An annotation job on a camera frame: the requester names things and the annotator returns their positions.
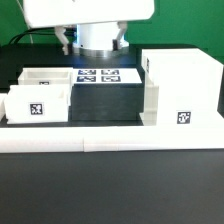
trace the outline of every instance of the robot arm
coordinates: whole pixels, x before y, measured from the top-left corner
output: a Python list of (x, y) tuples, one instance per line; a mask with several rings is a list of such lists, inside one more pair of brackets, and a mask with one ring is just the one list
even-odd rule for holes
[(55, 34), (68, 54), (65, 26), (78, 24), (75, 51), (116, 51), (131, 20), (149, 19), (154, 0), (23, 0), (24, 15), (32, 28), (55, 27)]

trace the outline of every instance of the open white box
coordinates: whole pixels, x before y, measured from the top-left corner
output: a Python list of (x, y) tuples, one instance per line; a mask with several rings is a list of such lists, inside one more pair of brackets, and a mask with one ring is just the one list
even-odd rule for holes
[(7, 96), (7, 94), (0, 94), (0, 121), (5, 115), (5, 105), (4, 105), (4, 99)]
[(19, 85), (68, 85), (71, 93), (72, 67), (64, 68), (23, 68), (18, 78)]
[(10, 86), (5, 98), (8, 124), (68, 121), (67, 85)]

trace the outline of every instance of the white platform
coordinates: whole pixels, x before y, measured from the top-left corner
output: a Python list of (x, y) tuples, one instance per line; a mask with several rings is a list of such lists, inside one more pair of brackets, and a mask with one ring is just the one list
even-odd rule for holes
[(142, 59), (146, 126), (0, 129), (0, 152), (224, 149), (223, 65), (197, 49), (143, 50)]
[(134, 68), (74, 69), (73, 84), (128, 84), (141, 83), (138, 71)]

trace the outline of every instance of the white block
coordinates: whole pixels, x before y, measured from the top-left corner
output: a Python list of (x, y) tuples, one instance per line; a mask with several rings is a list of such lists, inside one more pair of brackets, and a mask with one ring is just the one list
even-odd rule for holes
[(7, 94), (0, 94), (0, 121), (5, 115), (5, 105), (4, 105), (4, 99), (7, 96)]
[[(152, 110), (157, 125), (175, 125), (185, 112), (186, 116), (190, 112), (190, 123), (202, 124), (218, 113), (223, 65), (201, 50), (143, 50), (142, 67), (146, 72), (145, 125), (150, 123)], [(150, 107), (155, 99), (157, 103)]]
[(8, 123), (67, 121), (68, 92), (67, 85), (10, 86), (5, 98)]

